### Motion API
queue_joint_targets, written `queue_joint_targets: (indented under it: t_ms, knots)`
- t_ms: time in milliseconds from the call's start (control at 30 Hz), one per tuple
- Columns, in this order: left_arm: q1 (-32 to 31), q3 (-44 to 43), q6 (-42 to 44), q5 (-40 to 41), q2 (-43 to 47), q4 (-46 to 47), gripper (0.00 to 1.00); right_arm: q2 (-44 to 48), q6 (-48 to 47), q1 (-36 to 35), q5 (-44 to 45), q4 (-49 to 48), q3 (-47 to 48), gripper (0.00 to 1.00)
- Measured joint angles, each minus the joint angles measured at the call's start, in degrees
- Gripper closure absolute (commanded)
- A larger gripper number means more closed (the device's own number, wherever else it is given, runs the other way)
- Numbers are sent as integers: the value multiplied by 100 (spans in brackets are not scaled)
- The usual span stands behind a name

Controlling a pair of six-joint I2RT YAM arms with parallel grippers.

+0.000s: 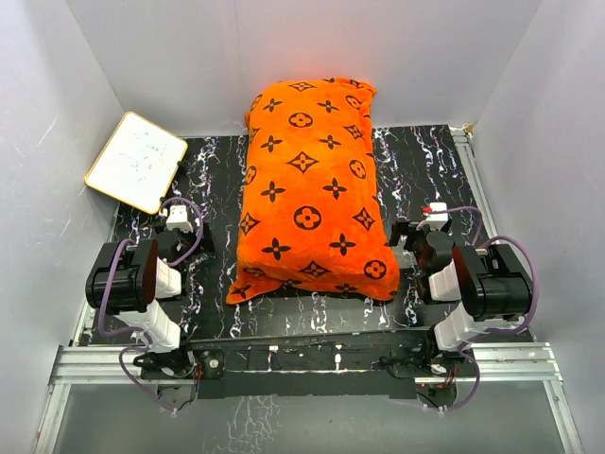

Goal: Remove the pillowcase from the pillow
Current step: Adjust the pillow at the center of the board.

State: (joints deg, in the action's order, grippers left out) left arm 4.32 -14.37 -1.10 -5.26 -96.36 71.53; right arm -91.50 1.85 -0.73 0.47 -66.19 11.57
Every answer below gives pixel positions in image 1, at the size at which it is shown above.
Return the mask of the orange patterned plush pillowcase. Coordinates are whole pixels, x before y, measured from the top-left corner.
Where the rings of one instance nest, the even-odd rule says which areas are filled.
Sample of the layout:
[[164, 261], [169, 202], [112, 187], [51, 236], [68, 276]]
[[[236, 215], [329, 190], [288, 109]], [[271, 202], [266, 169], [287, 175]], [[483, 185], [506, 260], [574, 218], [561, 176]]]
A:
[[284, 287], [396, 295], [400, 269], [372, 145], [374, 94], [354, 79], [287, 80], [253, 100], [228, 304]]

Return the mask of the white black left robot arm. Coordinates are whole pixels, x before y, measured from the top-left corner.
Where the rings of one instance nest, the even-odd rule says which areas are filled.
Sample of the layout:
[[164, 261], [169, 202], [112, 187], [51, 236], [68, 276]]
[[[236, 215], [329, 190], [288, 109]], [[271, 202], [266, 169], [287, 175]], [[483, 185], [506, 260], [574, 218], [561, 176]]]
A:
[[141, 340], [133, 365], [143, 375], [194, 375], [196, 356], [160, 302], [184, 295], [183, 266], [188, 258], [214, 251], [207, 223], [197, 235], [163, 227], [137, 243], [127, 238], [101, 246], [86, 279], [86, 300], [97, 311], [101, 336], [129, 333]]

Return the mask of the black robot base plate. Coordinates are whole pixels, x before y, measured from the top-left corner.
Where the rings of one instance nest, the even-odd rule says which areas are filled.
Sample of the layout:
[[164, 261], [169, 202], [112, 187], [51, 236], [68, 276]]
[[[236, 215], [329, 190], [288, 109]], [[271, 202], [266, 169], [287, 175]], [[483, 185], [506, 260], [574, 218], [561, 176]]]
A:
[[467, 360], [449, 376], [439, 365], [433, 374], [413, 367], [394, 373], [384, 360], [402, 359], [420, 347], [424, 330], [363, 331], [272, 338], [191, 340], [199, 399], [243, 396], [383, 395], [413, 399], [425, 382], [451, 386], [475, 377]]

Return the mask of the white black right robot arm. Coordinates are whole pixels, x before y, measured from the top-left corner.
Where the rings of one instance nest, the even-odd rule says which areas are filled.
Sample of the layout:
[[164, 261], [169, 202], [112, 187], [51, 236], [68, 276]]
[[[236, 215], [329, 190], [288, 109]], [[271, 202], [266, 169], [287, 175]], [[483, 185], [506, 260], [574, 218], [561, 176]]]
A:
[[538, 287], [534, 271], [526, 271], [513, 247], [502, 237], [480, 247], [459, 246], [448, 235], [450, 223], [434, 228], [423, 222], [398, 220], [389, 245], [405, 241], [416, 263], [415, 288], [427, 305], [457, 306], [428, 328], [420, 347], [402, 359], [384, 360], [395, 374], [413, 367], [432, 375], [455, 374], [466, 362], [472, 343], [490, 334], [517, 334], [535, 313]]

